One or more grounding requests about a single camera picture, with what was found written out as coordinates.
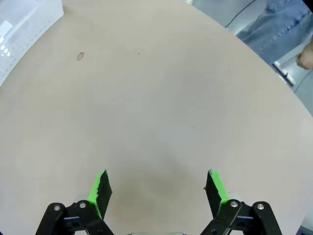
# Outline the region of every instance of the hand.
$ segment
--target hand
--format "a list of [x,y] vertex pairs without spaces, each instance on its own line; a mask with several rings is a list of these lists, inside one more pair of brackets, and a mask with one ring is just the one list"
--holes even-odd
[[313,70],[313,40],[297,55],[296,61],[305,70]]

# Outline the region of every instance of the person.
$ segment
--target person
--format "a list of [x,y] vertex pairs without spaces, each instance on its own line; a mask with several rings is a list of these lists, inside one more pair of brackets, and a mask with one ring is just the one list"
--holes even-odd
[[[270,66],[301,44],[313,31],[313,14],[302,0],[267,0],[259,17],[236,36]],[[297,56],[313,70],[313,40]]]

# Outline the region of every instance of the white plastic basket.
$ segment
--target white plastic basket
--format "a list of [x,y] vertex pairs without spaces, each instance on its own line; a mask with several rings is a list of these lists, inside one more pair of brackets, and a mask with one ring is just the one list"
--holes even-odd
[[0,86],[61,16],[62,0],[0,0]]

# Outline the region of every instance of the beige table surface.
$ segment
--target beige table surface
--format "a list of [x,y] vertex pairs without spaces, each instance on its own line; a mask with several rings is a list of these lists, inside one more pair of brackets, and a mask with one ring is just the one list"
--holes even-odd
[[[248,47],[183,0],[65,0],[0,88],[0,230],[35,233],[107,169],[116,235],[198,235],[208,169],[285,235],[313,194],[312,117]],[[84,52],[78,61],[77,55]]]

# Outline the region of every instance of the gray floor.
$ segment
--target gray floor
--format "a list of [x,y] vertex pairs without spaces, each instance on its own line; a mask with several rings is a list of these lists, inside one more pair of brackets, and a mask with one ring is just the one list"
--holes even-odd
[[[186,2],[207,14],[221,25],[226,26],[252,0],[186,0]],[[237,34],[258,17],[264,10],[265,5],[266,0],[256,0],[242,11],[227,29]],[[278,63],[282,65],[279,69],[288,74],[288,78],[293,83],[291,89],[306,106],[311,115],[313,115],[313,72],[298,67],[294,59],[294,56],[302,51],[308,41],[309,38],[306,42],[279,59]]]

